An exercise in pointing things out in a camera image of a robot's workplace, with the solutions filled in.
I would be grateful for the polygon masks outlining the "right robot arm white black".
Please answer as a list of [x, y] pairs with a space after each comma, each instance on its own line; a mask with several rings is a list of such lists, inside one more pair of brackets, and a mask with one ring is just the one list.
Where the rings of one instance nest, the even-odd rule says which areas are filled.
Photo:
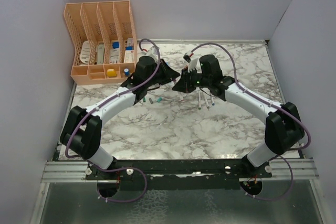
[[243, 157], [241, 171], [246, 177], [254, 177], [262, 164], [289, 151], [305, 135], [293, 103], [273, 102], [236, 83], [233, 77], [223, 75], [213, 55], [191, 60], [173, 90], [191, 93], [196, 88], [209, 89], [213, 96], [239, 106], [265, 125], [264, 141]]

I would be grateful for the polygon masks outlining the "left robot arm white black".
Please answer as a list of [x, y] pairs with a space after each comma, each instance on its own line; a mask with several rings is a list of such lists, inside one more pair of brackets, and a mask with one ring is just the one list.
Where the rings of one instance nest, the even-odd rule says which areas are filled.
[[60, 135], [60, 142], [67, 150], [98, 166], [98, 173], [104, 179], [115, 175], [115, 158], [101, 147], [103, 126], [123, 110], [134, 106], [146, 96], [149, 87], [172, 82], [180, 74], [161, 59], [156, 62], [150, 56], [143, 56], [135, 71], [109, 97], [87, 108], [73, 107]]

